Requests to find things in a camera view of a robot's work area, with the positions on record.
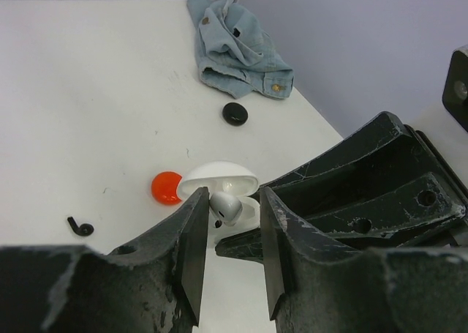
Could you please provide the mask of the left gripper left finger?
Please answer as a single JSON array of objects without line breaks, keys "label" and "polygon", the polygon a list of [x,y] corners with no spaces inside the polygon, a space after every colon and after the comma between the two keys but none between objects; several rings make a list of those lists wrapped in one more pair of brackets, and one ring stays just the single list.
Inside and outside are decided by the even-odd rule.
[{"label": "left gripper left finger", "polygon": [[3,332],[190,332],[200,321],[209,192],[107,255],[1,249]]}]

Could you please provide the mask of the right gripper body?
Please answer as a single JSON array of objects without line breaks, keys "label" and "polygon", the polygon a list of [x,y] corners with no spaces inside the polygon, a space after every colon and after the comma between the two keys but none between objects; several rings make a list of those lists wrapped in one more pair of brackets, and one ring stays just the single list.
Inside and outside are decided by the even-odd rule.
[{"label": "right gripper body", "polygon": [[411,157],[413,168],[429,181],[415,196],[424,218],[420,225],[405,232],[416,232],[408,245],[466,245],[467,244],[467,188],[420,130],[405,128],[415,141]]}]

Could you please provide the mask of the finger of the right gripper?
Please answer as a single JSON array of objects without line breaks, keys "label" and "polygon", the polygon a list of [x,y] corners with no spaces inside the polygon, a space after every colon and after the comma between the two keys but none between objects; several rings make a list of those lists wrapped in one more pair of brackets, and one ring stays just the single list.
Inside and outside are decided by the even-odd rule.
[{"label": "finger of the right gripper", "polygon": [[403,183],[304,179],[264,184],[254,194],[299,225],[354,250],[417,247],[457,222],[457,191],[428,172]]},{"label": "finger of the right gripper", "polygon": [[420,175],[420,147],[382,112],[333,148],[265,183],[291,209],[336,209],[395,190]]}]

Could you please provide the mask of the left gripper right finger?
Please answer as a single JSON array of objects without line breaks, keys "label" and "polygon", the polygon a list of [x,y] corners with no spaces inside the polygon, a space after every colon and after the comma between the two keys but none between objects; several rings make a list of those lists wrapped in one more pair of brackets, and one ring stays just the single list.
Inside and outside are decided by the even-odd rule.
[{"label": "left gripper right finger", "polygon": [[268,313],[278,332],[465,332],[467,250],[354,250],[260,205]]}]

